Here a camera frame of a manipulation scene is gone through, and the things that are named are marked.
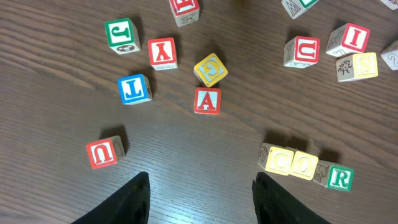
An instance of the wood surface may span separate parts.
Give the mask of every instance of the wood surface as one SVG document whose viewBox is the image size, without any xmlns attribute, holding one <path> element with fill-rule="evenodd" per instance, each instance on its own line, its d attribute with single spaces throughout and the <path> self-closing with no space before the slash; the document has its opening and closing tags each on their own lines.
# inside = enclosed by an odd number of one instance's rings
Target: wood surface
<svg viewBox="0 0 398 224">
<path fill-rule="evenodd" d="M 70 223 L 140 171 L 149 223 L 256 223 L 259 148 L 294 147 L 355 170 L 350 193 L 271 176 L 332 223 L 397 223 L 398 76 L 380 52 L 398 40 L 397 11 L 379 0 L 322 0 L 292 20 L 280 0 L 200 1 L 178 28 L 166 0 L 0 1 L 0 223 Z M 105 21 L 130 17 L 142 50 L 107 45 Z M 338 83 L 330 33 L 371 30 L 379 76 Z M 296 35 L 321 40 L 318 64 L 283 66 Z M 147 41 L 174 37 L 177 70 L 155 72 Z M 193 66 L 216 53 L 229 74 L 218 116 L 193 112 Z M 118 78 L 143 73 L 154 100 L 124 106 Z M 85 145 L 120 134 L 126 157 L 92 170 Z"/>
</svg>

